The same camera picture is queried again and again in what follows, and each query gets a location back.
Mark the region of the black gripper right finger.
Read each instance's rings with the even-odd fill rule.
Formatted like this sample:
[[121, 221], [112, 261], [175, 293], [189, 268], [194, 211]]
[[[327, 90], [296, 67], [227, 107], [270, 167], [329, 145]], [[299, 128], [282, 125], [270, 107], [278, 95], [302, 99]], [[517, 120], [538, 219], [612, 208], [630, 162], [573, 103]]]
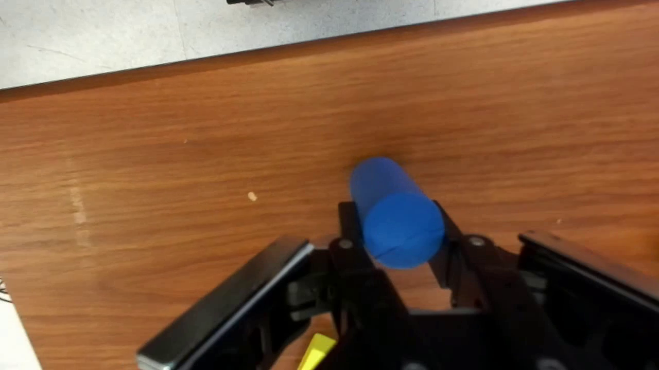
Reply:
[[430, 270], [451, 305], [486, 313], [508, 344], [541, 344], [551, 333], [544, 313], [517, 270], [517, 256], [485, 234], [467, 234], [437, 203], [444, 238]]

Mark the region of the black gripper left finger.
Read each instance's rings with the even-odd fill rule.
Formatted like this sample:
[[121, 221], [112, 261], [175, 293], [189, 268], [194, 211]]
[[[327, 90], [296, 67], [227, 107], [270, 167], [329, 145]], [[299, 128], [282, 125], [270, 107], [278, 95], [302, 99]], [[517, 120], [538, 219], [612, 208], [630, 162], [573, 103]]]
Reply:
[[362, 333], [369, 341], [405, 340], [407, 309], [388, 273], [365, 250], [356, 203], [343, 202], [337, 219], [339, 236], [329, 244], [329, 295], [337, 333]]

